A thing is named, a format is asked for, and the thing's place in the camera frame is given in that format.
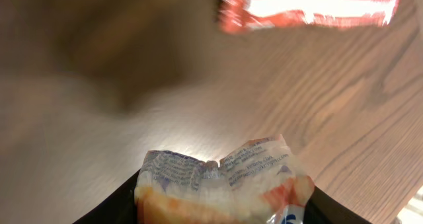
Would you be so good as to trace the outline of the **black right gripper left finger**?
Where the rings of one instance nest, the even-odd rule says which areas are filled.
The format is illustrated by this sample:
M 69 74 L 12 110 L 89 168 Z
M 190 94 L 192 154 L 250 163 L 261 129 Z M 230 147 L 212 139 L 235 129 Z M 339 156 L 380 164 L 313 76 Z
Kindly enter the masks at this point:
M 139 171 L 74 224 L 137 224 L 134 189 Z

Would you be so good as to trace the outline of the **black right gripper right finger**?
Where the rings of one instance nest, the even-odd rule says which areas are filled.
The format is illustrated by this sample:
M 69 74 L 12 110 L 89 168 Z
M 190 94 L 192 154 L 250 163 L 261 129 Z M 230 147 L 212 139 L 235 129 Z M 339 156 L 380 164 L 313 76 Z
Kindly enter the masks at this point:
M 317 186 L 305 206 L 304 224 L 370 224 Z

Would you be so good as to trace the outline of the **orange Kleenex tissue packet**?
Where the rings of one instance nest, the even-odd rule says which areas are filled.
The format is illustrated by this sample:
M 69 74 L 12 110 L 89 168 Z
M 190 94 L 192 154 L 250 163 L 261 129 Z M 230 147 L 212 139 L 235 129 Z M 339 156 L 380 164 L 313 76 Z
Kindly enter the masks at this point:
M 134 190 L 137 222 L 302 223 L 315 184 L 281 135 L 201 161 L 149 151 Z

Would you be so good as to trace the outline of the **red Top snack packet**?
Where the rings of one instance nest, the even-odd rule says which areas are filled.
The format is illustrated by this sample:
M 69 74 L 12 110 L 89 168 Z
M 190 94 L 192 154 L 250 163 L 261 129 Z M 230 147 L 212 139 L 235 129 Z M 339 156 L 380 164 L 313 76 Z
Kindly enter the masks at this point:
M 228 33 L 317 25 L 386 26 L 400 0 L 222 0 L 219 25 Z

